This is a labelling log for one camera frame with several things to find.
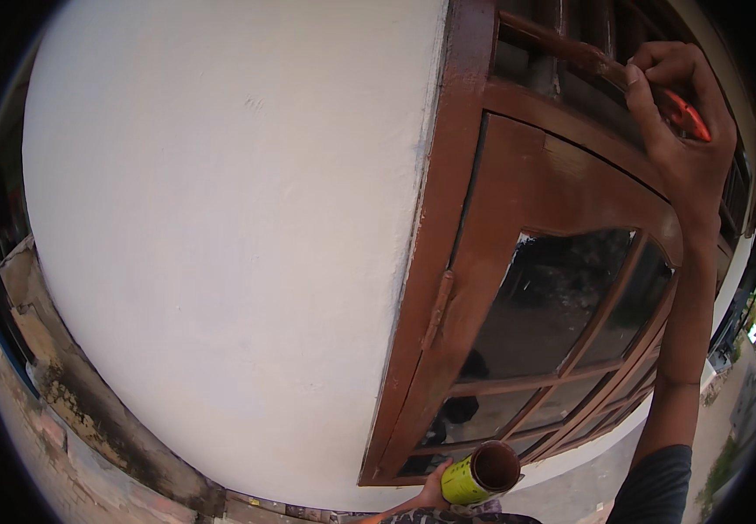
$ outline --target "paved road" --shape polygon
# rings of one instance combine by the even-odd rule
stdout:
[[[710,468],[721,453],[721,447],[728,440],[730,413],[739,399],[742,383],[750,365],[756,367],[756,352],[750,341],[745,339],[742,342],[742,356],[721,386],[716,402],[708,407],[701,406],[698,411],[698,425],[695,441],[692,443],[692,478],[682,524],[697,524],[701,519],[701,508],[695,498],[707,484]]]

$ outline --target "window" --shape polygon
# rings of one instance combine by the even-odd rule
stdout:
[[[420,484],[491,438],[528,464],[612,430],[651,391],[682,258],[677,217],[618,93],[498,15],[622,62],[658,30],[631,4],[599,4],[453,5],[362,486]],[[597,28],[615,16],[630,23],[605,38]]]

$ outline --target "person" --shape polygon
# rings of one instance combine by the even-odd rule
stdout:
[[[626,76],[628,110],[639,124],[649,161],[663,179],[666,197],[677,214],[684,258],[657,359],[651,409],[607,523],[670,524],[680,522],[687,503],[699,383],[716,296],[718,209],[736,147],[736,126],[707,59],[695,45],[643,44],[628,61]],[[711,141],[677,138],[658,113],[650,81],[694,88]],[[418,496],[359,524],[538,523],[532,517],[504,513],[463,517],[451,512],[441,485],[450,464],[448,459],[439,465]]]

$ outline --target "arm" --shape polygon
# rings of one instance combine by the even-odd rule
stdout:
[[[421,488],[421,493],[415,497],[399,504],[391,510],[386,510],[378,515],[363,518],[353,524],[378,524],[386,517],[391,517],[395,513],[404,510],[414,510],[420,507],[435,507],[440,510],[446,510],[451,507],[451,503],[442,497],[442,474],[449,465],[453,464],[453,458],[439,464],[439,467],[433,473],[427,476],[425,486]]]
[[[644,44],[629,61],[626,75],[628,109],[640,125],[649,160],[666,185],[684,246],[657,360],[655,393],[633,468],[643,457],[666,446],[692,446],[716,296],[718,207],[736,147],[736,127],[707,60],[694,45]],[[657,112],[649,81],[663,86],[691,84],[712,141],[677,138]]]

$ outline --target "paint can label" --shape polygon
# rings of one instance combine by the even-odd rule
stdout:
[[[442,475],[442,496],[451,504],[467,506],[488,499],[492,494],[480,487],[471,473],[471,457],[450,465]]]

